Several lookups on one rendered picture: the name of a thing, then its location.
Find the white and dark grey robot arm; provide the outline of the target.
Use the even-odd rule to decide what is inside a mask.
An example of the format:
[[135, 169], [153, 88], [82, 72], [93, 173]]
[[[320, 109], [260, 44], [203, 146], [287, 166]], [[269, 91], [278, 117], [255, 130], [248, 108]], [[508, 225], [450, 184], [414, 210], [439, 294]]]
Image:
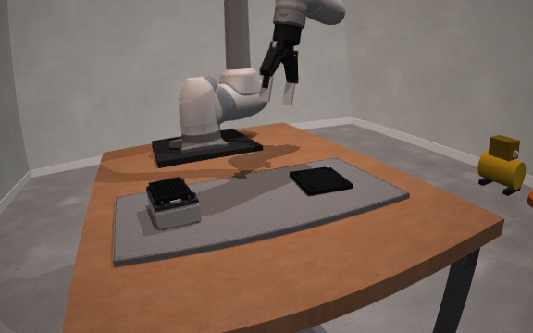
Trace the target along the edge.
[[[341, 0], [276, 0], [273, 24], [303, 29], [309, 17], [336, 25], [345, 13]], [[267, 105], [258, 101], [261, 80], [251, 68], [248, 0], [224, 0], [224, 15], [226, 69], [219, 84], [201, 75], [187, 79], [180, 91], [181, 137], [169, 142], [169, 148], [181, 148], [183, 154], [229, 147], [221, 138], [220, 124], [253, 116]]]

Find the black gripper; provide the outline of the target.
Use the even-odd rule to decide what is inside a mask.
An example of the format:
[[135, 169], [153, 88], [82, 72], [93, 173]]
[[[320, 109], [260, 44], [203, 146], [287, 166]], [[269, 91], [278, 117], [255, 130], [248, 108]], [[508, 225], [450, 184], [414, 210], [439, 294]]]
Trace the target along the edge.
[[284, 23], [275, 24], [273, 41], [270, 42], [266, 57], [260, 68], [260, 75], [264, 76], [262, 77], [258, 101], [270, 101], [274, 78], [271, 76], [274, 75], [279, 64], [282, 63], [284, 65], [287, 80], [282, 104], [292, 105], [295, 83], [298, 84], [299, 80], [298, 51], [293, 52], [293, 47], [300, 44], [301, 33], [302, 28], [298, 26]]

